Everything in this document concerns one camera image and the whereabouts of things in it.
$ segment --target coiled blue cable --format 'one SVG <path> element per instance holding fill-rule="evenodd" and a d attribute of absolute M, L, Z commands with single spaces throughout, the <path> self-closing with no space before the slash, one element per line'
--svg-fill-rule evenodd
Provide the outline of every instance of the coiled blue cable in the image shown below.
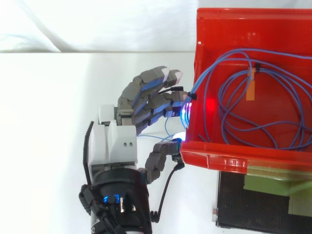
<path fill-rule="evenodd" d="M 310 95 L 310 93 L 307 91 L 307 89 L 302 85 L 305 84 L 307 85 L 309 88 L 312 88 L 312 85 L 307 83 L 305 80 L 301 79 L 300 77 L 274 65 L 265 61 L 261 61 L 261 60 L 257 60 L 257 59 L 251 59 L 249 58 L 249 56 L 247 55 L 246 52 L 248 51 L 256 51 L 256 52 L 263 52 L 263 53 L 270 53 L 270 54 L 275 54 L 275 55 L 281 55 L 281 56 L 289 56 L 289 57 L 293 57 L 293 58 L 298 58 L 298 59 L 310 59 L 312 60 L 312 57 L 308 57 L 308 56 L 300 56 L 300 55 L 294 55 L 294 54 L 288 54 L 288 53 L 281 53 L 281 52 L 275 52 L 275 51 L 269 51 L 269 50 L 262 50 L 262 49 L 235 49 L 235 50 L 231 50 L 228 51 L 226 53 L 224 53 L 222 56 L 220 56 L 210 67 L 208 67 L 197 79 L 196 83 L 194 84 L 193 88 L 191 89 L 191 94 L 195 93 L 197 91 L 197 89 L 199 88 L 199 86 L 202 84 L 203 80 L 205 78 L 207 78 L 206 81 L 206 86 L 205 86 L 205 93 L 204 93 L 204 97 L 206 97 L 207 92 L 208 92 L 208 85 L 209 85 L 209 81 L 210 78 L 215 70 L 215 68 L 221 63 L 221 62 L 225 62 L 225 61 L 246 61 L 249 64 L 249 69 L 252 69 L 252 62 L 258 62 L 260 64 L 265 64 L 269 67 L 272 67 L 276 70 L 273 69 L 268 69 L 268 68 L 260 68 L 259 72 L 261 73 L 265 73 L 270 75 L 273 79 L 275 79 L 279 84 L 281 84 L 285 90 L 287 90 L 287 92 L 289 92 L 289 94 L 291 95 L 291 97 L 293 98 L 293 100 L 295 101 L 298 110 L 299 110 L 299 114 L 300 114 L 300 122 L 299 123 L 295 123 L 295 122 L 290 122 L 290 121 L 277 121 L 277 122 L 273 122 L 273 123 L 268 123 L 265 125 L 258 125 L 248 119 L 245 119 L 239 115 L 233 114 L 231 112 L 231 110 L 238 104 L 238 102 L 245 96 L 247 88 L 249 86 L 249 83 L 251 81 L 251 73 L 249 73 L 249 70 L 244 70 L 244 71 L 240 71 L 238 73 L 233 74 L 231 77 L 229 77 L 228 79 L 225 80 L 225 82 L 221 85 L 219 91 L 218 91 L 218 104 L 219 104 L 219 117 L 221 119 L 221 133 L 222 133 L 222 137 L 224 139 L 224 142 L 226 144 L 229 144 L 228 138 L 227 138 L 227 134 L 231 135 L 233 138 L 235 138 L 236 140 L 238 140 L 239 142 L 246 144 L 248 146 L 252 146 L 252 147 L 259 147 L 259 148 L 265 148 L 264 146 L 261 145 L 255 145 L 252 144 L 250 142 L 246 142 L 240 138 L 238 138 L 237 136 L 235 136 L 230 129 L 236 130 L 236 131 L 241 131 L 241 132 L 250 132 L 250 131 L 254 131 L 254 130 L 262 130 L 263 132 L 266 133 L 266 135 L 270 138 L 271 142 L 274 145 L 275 149 L 281 149 L 281 150 L 299 150 L 302 151 L 305 149 L 305 147 L 309 146 L 312 144 L 312 130 L 310 128 L 308 128 L 305 125 L 305 120 L 304 120 L 304 114 L 303 114 L 303 107 L 302 107 L 302 103 L 301 100 L 299 98 L 299 95 L 295 89 L 295 86 L 297 86 L 298 88 L 302 89 L 304 91 L 304 93 L 309 97 L 310 102 L 312 103 L 312 96 Z M 236 55 L 236 54 L 241 54 L 244 56 L 244 58 L 230 58 L 230 56 L 232 55 Z M 236 89 L 233 91 L 233 93 L 230 95 L 229 99 L 227 100 L 227 103 L 224 105 L 223 104 L 223 99 L 224 96 L 229 88 L 229 86 L 231 85 L 231 83 L 240 78 L 241 76 L 246 75 L 246 78 L 243 79 L 243 81 L 236 87 Z M 237 100 L 235 100 L 232 103 L 232 99 L 234 97 L 234 95 L 237 93 L 237 91 L 241 88 L 241 87 L 245 87 L 244 91 L 241 93 L 241 95 L 238 97 Z M 181 112 L 180 118 L 181 118 L 181 122 L 182 125 L 187 128 L 189 125 L 189 115 L 187 114 L 189 112 L 188 108 L 187 108 L 187 103 L 189 103 L 191 101 L 191 98 L 188 97 L 182 105 L 182 109 L 185 109 L 186 111 Z M 205 137 L 201 135 L 198 135 L 203 141 L 205 142 L 210 142 L 210 137 L 207 131 L 207 118 L 206 118 L 206 99 L 204 98 L 203 101 L 203 114 L 204 114 L 204 131 L 205 131 Z M 235 117 L 239 120 L 242 120 L 246 123 L 249 123 L 251 125 L 253 125 L 254 127 L 249 128 L 249 129 L 239 129 L 234 127 L 233 125 L 231 125 L 227 120 L 227 116 L 231 115 L 232 117 Z M 279 148 L 275 139 L 273 138 L 273 136 L 266 130 L 266 127 L 272 126 L 272 125 L 277 125 L 277 124 L 290 124 L 290 125 L 295 125 L 298 127 L 297 133 L 294 136 L 292 142 L 290 143 L 289 147 L 286 148 Z M 304 143 L 304 134 L 305 131 L 310 132 L 311 136 L 309 137 L 309 139 Z"/>

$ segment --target robotic hand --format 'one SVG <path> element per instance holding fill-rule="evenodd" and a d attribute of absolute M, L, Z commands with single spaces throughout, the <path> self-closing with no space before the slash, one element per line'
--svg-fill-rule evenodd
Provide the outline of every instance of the robotic hand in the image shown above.
<path fill-rule="evenodd" d="M 93 234 L 151 234 L 151 222 L 159 221 L 169 180 L 184 167 L 181 142 L 156 144 L 145 168 L 137 169 L 137 135 L 161 116 L 180 115 L 188 93 L 183 87 L 160 90 L 178 84 L 181 77 L 181 71 L 164 66 L 145 71 L 122 92 L 118 107 L 101 106 L 91 122 L 83 149 L 87 184 L 79 198 L 91 216 Z M 147 184 L 159 178 L 167 155 L 178 164 L 168 178 L 158 212 L 150 213 Z"/>

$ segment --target white backdrop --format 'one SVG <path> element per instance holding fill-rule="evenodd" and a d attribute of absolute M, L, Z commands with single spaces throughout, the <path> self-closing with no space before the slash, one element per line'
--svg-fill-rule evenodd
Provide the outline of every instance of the white backdrop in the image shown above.
<path fill-rule="evenodd" d="M 312 0 L 0 0 L 0 51 L 194 51 L 198 7 L 311 8 Z"/>

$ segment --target orange tape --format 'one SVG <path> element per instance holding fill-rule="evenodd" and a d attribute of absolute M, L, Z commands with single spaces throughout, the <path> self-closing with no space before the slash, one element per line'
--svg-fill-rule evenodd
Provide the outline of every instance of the orange tape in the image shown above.
<path fill-rule="evenodd" d="M 251 81 L 246 91 L 246 101 L 254 101 L 254 89 L 255 89 L 254 74 L 255 68 L 252 69 Z"/>

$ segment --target black cable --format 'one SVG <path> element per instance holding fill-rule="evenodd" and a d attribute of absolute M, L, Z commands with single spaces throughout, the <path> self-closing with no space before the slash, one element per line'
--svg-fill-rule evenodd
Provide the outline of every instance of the black cable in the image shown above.
<path fill-rule="evenodd" d="M 90 172 L 88 168 L 88 150 L 89 150 L 89 138 L 90 138 L 90 133 L 92 130 L 94 122 L 92 121 L 89 125 L 89 128 L 87 130 L 86 136 L 84 137 L 84 144 L 83 144 L 83 160 L 82 164 L 84 167 L 84 172 L 86 174 L 87 178 L 87 183 L 88 185 L 91 185 L 91 178 L 90 178 Z"/>
<path fill-rule="evenodd" d="M 171 87 L 170 89 L 165 89 L 164 91 L 159 92 L 158 94 L 164 94 L 169 91 L 184 91 L 183 86 Z"/>
<path fill-rule="evenodd" d="M 182 169 L 183 167 L 184 167 L 184 163 L 177 164 L 173 168 L 173 170 L 171 171 L 170 175 L 168 176 L 168 179 L 167 179 L 167 182 L 166 182 L 166 185 L 165 185 L 165 188 L 164 188 L 164 192 L 162 193 L 162 196 L 161 196 L 158 212 L 157 211 L 151 211 L 151 221 L 152 222 L 155 222 L 155 223 L 159 222 L 162 205 L 164 203 L 164 199 L 165 199 L 165 195 L 166 195 L 166 192 L 167 192 L 167 189 L 168 189 L 168 185 L 169 185 L 170 179 L 171 179 L 172 175 L 174 174 L 174 172 Z"/>
<path fill-rule="evenodd" d="M 111 230 L 111 233 L 118 234 L 108 218 L 104 218 L 104 222 L 106 223 L 106 226 Z"/>

